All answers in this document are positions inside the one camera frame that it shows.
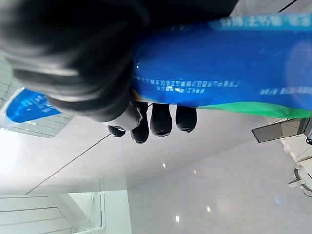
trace glove finger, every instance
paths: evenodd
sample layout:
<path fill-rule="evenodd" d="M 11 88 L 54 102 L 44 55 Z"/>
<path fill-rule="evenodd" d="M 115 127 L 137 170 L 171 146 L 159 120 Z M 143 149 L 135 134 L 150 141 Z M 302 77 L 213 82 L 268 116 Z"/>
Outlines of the glove finger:
<path fill-rule="evenodd" d="M 107 126 L 107 127 L 108 127 L 109 133 L 115 137 L 122 137 L 126 133 L 126 131 L 119 130 L 118 128 L 115 128 L 113 126 Z"/>
<path fill-rule="evenodd" d="M 164 137 L 169 135 L 172 129 L 172 119 L 169 105 L 153 104 L 151 116 L 151 131 L 155 136 Z"/>
<path fill-rule="evenodd" d="M 146 102 L 136 102 L 136 106 L 140 109 L 143 119 L 139 126 L 130 131 L 131 138 L 138 144 L 143 144 L 148 138 L 148 122 L 146 117 L 146 111 L 148 104 Z"/>
<path fill-rule="evenodd" d="M 196 108 L 177 106 L 175 122 L 180 130 L 191 132 L 197 124 Z"/>

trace black fingertip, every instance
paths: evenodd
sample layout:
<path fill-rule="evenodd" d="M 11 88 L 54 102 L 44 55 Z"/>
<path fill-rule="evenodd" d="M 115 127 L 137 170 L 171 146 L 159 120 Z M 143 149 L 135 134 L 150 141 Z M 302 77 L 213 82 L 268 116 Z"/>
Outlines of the black fingertip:
<path fill-rule="evenodd" d="M 115 128 L 113 126 L 107 126 L 107 127 L 108 127 L 109 133 L 115 137 L 122 137 L 126 133 L 126 131 L 119 130 L 118 128 Z"/>
<path fill-rule="evenodd" d="M 155 136 L 164 137 L 169 135 L 172 129 L 172 119 L 169 105 L 153 104 L 151 116 L 151 131 Z"/>
<path fill-rule="evenodd" d="M 180 130 L 191 132 L 197 124 L 196 108 L 177 106 L 175 122 Z"/>
<path fill-rule="evenodd" d="M 143 144 L 147 141 L 148 138 L 148 122 L 147 117 L 144 116 L 141 120 L 141 123 L 138 127 L 134 128 L 130 131 L 131 138 L 137 143 L 137 144 Z"/>
<path fill-rule="evenodd" d="M 136 101 L 135 104 L 140 109 L 141 114 L 145 115 L 146 112 L 147 112 L 147 109 L 148 109 L 148 103 L 147 102 Z"/>

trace gloved hand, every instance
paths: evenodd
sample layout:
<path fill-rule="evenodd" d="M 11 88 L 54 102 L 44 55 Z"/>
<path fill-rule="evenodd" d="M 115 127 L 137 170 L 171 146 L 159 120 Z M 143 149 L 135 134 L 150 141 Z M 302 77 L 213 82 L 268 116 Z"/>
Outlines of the gloved hand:
<path fill-rule="evenodd" d="M 26 87 L 47 94 L 61 111 L 107 123 L 115 136 L 132 129 L 148 137 L 147 103 L 136 103 L 139 126 L 118 128 L 131 106 L 132 46 L 144 30 L 207 21 L 230 14 L 237 0 L 1 0 L 0 53 Z M 177 107 L 178 127 L 190 132 L 196 110 Z M 172 128 L 169 106 L 153 104 L 151 131 Z"/>

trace white wall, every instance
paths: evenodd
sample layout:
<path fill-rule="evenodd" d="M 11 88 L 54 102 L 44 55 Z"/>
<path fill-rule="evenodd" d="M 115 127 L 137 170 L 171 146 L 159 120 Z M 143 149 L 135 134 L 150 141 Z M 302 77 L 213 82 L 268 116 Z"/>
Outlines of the white wall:
<path fill-rule="evenodd" d="M 0 196 L 1 234 L 69 234 L 71 229 L 47 196 Z"/>

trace green stripe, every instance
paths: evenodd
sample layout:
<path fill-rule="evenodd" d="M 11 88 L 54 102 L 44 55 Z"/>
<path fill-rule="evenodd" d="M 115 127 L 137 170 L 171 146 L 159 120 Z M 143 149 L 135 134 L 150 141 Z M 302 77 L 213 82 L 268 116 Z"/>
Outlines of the green stripe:
<path fill-rule="evenodd" d="M 200 109 L 233 111 L 276 118 L 310 118 L 312 111 L 292 109 L 282 105 L 263 102 L 235 102 L 220 105 L 199 106 Z"/>

